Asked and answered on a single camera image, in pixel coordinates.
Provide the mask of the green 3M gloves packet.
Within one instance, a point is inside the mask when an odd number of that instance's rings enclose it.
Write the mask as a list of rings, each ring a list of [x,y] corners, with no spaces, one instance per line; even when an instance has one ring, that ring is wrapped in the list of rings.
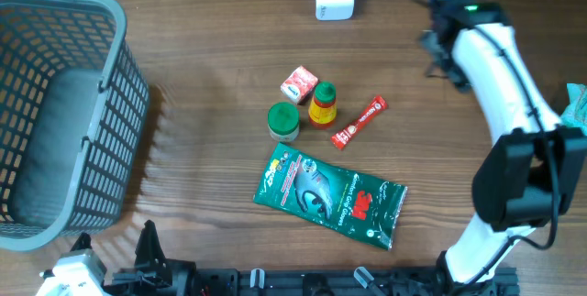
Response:
[[[280,143],[253,202],[389,250],[406,193],[402,184],[330,165]]]

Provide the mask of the small red white box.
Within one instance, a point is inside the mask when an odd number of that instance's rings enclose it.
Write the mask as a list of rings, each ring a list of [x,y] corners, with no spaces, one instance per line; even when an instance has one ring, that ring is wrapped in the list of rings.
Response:
[[[281,84],[280,90],[294,104],[300,104],[317,84],[318,78],[304,66],[299,66]]]

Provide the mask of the green lid jar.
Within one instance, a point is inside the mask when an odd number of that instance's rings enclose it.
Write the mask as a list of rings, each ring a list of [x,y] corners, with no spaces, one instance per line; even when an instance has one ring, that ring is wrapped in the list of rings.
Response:
[[[267,116],[271,137],[278,142],[292,142],[299,135],[300,116],[295,105],[279,102],[274,104]]]

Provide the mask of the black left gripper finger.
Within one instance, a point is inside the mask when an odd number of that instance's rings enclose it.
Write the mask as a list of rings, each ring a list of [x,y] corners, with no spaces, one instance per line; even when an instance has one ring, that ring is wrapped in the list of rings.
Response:
[[[166,257],[161,249],[156,226],[153,221],[145,222],[135,250],[134,267],[145,271],[166,268]]]
[[[79,251],[79,250],[86,250],[92,248],[92,238],[89,234],[83,232],[81,233],[75,243],[72,245],[70,251]]]

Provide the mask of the red Nescafe sachet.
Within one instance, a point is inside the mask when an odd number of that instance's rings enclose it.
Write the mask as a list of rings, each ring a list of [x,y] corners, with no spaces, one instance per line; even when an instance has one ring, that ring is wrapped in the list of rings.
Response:
[[[375,116],[387,108],[386,101],[380,95],[375,96],[356,120],[331,137],[331,142],[337,149],[342,150]]]

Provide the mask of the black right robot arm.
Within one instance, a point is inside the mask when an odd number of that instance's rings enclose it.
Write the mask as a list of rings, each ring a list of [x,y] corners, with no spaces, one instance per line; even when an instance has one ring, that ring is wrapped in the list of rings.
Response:
[[[435,290],[473,295],[499,288],[496,270],[511,249],[548,229],[557,236],[586,156],[586,137],[565,126],[538,90],[502,7],[489,0],[419,0],[431,18],[421,37],[433,66],[473,91],[492,147],[473,177],[474,215],[437,260]]]

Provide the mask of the light blue tissue packet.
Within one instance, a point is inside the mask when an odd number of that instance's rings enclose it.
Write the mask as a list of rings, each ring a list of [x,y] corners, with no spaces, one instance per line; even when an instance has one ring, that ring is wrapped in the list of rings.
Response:
[[[565,108],[560,118],[565,126],[578,127],[582,133],[586,135],[586,86],[584,84],[568,83],[567,92],[570,103]]]

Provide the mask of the red chilli sauce bottle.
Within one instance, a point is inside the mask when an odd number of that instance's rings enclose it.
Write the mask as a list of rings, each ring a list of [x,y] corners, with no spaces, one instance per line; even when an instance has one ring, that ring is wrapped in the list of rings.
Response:
[[[321,82],[314,90],[314,96],[308,108],[308,117],[312,126],[329,128],[337,117],[337,91],[331,82]]]

